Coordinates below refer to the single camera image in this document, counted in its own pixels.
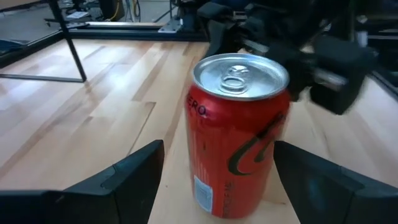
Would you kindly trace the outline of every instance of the can lid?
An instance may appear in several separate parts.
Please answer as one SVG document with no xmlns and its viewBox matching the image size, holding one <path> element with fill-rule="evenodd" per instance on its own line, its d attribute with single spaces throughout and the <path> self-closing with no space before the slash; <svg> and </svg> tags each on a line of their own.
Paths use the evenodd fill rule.
<svg viewBox="0 0 398 224">
<path fill-rule="evenodd" d="M 253 101 L 284 90 L 289 74 L 279 63 L 251 54 L 220 54 L 201 60 L 193 81 L 204 91 L 229 100 Z"/>
</svg>

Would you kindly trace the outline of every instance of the floor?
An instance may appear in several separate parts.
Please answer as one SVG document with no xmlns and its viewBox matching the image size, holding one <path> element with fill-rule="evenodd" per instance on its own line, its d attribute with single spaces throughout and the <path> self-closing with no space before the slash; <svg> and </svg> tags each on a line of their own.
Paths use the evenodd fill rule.
<svg viewBox="0 0 398 224">
<path fill-rule="evenodd" d="M 141 22 L 153 22 L 169 10 L 168 1 L 140 0 L 140 5 L 142 10 Z M 100 15 L 98 9 L 92 9 L 90 13 L 93 16 Z M 0 12 L 0 39 L 33 41 L 58 30 L 59 26 L 55 23 L 52 23 L 50 27 L 47 26 L 43 20 L 44 18 L 53 18 L 47 4 L 40 4 L 28 10 Z M 159 22 L 167 22 L 169 19 L 170 17 L 167 15 Z M 126 21 L 126 17 L 121 18 L 119 21 Z"/>
<path fill-rule="evenodd" d="M 163 139 L 165 164 L 149 223 L 298 223 L 275 169 L 248 220 L 220 221 L 193 202 L 183 103 L 207 43 L 74 43 L 85 84 L 0 79 L 0 189 L 65 189 Z M 0 73 L 78 76 L 65 41 Z M 397 114 L 397 102 L 367 78 L 343 116 L 303 93 L 282 139 L 398 187 Z"/>
</svg>

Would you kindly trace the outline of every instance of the pull tab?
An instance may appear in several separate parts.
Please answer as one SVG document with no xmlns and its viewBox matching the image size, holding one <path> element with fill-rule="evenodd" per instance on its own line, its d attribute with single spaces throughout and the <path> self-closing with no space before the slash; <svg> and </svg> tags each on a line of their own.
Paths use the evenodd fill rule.
<svg viewBox="0 0 398 224">
<path fill-rule="evenodd" d="M 243 65 L 234 65 L 221 78 L 220 90 L 225 93 L 241 94 L 247 90 L 246 75 L 249 69 Z"/>
</svg>

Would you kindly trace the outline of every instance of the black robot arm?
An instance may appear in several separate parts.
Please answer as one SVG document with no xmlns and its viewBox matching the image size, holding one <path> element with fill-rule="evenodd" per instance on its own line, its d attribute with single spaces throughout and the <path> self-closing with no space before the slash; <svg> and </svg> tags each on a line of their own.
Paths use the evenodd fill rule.
<svg viewBox="0 0 398 224">
<path fill-rule="evenodd" d="M 147 223 L 163 161 L 156 140 L 65 190 L 0 190 L 0 223 Z"/>
<path fill-rule="evenodd" d="M 198 10 L 210 47 L 205 57 L 248 52 L 275 60 L 289 72 L 293 100 L 311 87 L 311 100 L 343 114 L 358 96 L 376 61 L 372 50 L 327 35 L 318 35 L 350 10 L 349 1 L 266 1 L 249 4 L 247 19 L 236 21 L 229 7 L 208 2 Z M 302 52 L 311 42 L 313 51 Z"/>
<path fill-rule="evenodd" d="M 300 223 L 398 223 L 397 188 L 282 141 L 274 160 Z"/>
</svg>

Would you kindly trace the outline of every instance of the red can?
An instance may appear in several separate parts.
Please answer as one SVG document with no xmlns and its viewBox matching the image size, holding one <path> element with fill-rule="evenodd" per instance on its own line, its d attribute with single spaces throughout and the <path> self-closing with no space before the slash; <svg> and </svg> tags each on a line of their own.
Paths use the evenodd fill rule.
<svg viewBox="0 0 398 224">
<path fill-rule="evenodd" d="M 289 110 L 289 76 L 250 54 L 203 59 L 185 102 L 193 195 L 221 218 L 255 211 Z"/>
</svg>

